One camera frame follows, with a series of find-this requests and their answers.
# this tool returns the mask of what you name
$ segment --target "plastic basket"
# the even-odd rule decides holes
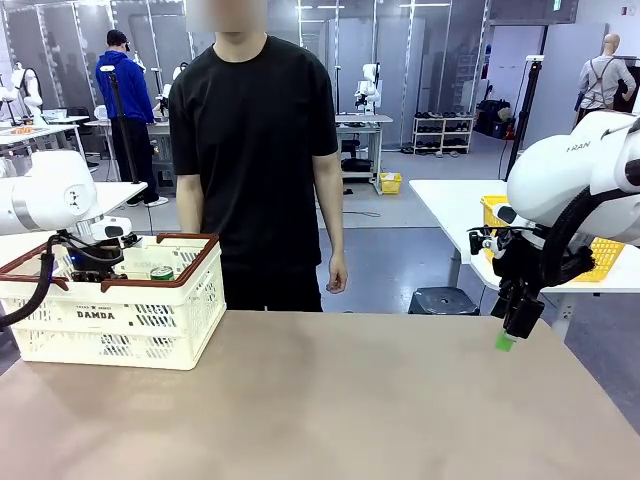
[[[0,269],[5,311],[31,297],[42,245]],[[66,248],[54,247],[54,278],[45,301],[12,326],[26,361],[190,370],[226,309],[220,246],[214,235],[141,237],[124,250],[116,273],[127,280],[71,281]],[[175,280],[150,280],[158,266]]]
[[[402,175],[399,173],[383,173],[380,175],[380,185],[382,193],[395,195],[400,193],[400,185],[402,184]]]
[[[482,205],[484,206],[484,223],[490,227],[505,226],[502,220],[493,214],[493,207],[500,203],[508,203],[506,195],[485,195],[482,197]],[[596,261],[596,268],[590,272],[583,273],[579,277],[573,279],[573,282],[600,282],[607,278],[611,267],[622,253],[624,244],[606,240],[604,238],[596,238],[591,243],[593,258]],[[493,252],[485,248],[485,253],[489,261],[493,259]]]

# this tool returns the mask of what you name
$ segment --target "stool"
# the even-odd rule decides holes
[[[480,309],[459,288],[419,288],[413,292],[410,315],[480,315]]]

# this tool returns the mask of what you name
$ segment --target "green can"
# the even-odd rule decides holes
[[[152,268],[149,273],[151,280],[174,280],[173,268],[171,267],[156,267]]]

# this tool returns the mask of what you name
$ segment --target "yellow crate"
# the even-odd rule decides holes
[[[399,173],[383,173],[380,175],[380,185],[382,193],[395,195],[400,193],[400,185],[402,184],[402,175]]]
[[[484,224],[490,227],[505,226],[502,220],[493,214],[493,207],[500,203],[508,203],[506,195],[485,195],[482,197],[482,205],[484,206]],[[574,282],[600,282],[607,278],[611,267],[622,253],[624,244],[606,240],[604,238],[596,238],[591,244],[593,258],[596,260],[596,268],[590,272],[583,273],[575,278]],[[493,259],[493,252],[485,248],[489,261]]]

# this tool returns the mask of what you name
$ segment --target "ceiling light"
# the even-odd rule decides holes
[[[449,3],[415,3],[414,7],[448,7]],[[411,8],[411,4],[398,5],[400,8]]]

